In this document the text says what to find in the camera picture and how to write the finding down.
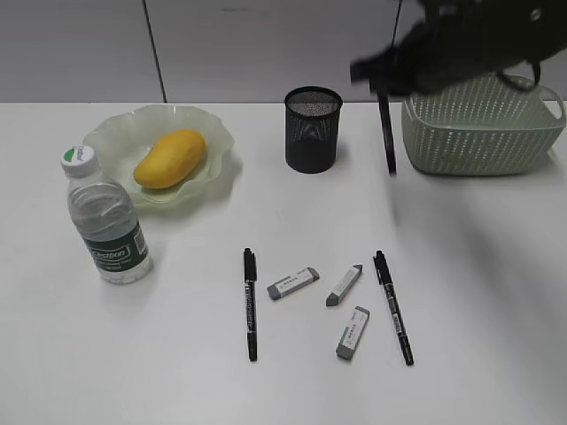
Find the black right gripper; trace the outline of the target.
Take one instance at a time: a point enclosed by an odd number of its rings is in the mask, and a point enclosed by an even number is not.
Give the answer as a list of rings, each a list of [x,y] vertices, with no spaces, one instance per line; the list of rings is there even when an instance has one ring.
[[[430,95],[487,73],[528,91],[566,48],[564,1],[423,1],[425,18],[399,41],[350,65],[376,93]]]

